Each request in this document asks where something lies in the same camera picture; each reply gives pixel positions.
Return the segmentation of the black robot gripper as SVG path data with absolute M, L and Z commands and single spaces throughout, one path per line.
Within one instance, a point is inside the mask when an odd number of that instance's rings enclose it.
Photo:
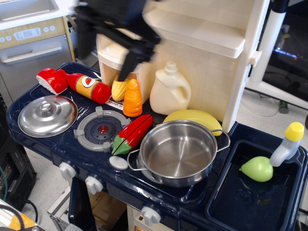
M 77 53 L 85 59 L 103 34 L 129 50 L 118 81 L 123 82 L 140 62 L 148 62 L 161 38 L 143 18 L 144 0 L 80 0 L 77 18 Z

